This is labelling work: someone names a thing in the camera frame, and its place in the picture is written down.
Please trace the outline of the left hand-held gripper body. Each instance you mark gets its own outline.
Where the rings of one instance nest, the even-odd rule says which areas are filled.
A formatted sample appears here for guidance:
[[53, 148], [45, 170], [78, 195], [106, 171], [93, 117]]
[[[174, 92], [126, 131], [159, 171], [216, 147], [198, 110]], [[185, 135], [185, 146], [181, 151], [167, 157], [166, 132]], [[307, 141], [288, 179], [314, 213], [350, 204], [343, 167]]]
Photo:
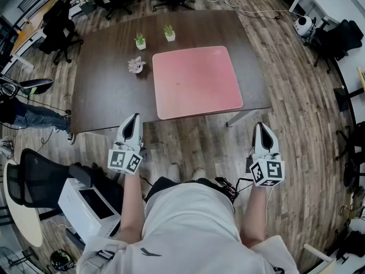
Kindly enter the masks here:
[[108, 168], [121, 173], [134, 175], [143, 159], [143, 140], [116, 140], [108, 153]]

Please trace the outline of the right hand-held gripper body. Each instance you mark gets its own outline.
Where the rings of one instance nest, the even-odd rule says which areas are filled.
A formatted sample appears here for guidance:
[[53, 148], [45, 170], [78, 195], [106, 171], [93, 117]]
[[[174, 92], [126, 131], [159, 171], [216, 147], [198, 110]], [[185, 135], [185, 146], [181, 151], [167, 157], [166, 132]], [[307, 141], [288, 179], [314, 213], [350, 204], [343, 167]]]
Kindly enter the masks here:
[[256, 187], [274, 187], [285, 180], [285, 162], [280, 153], [257, 158], [249, 170]]

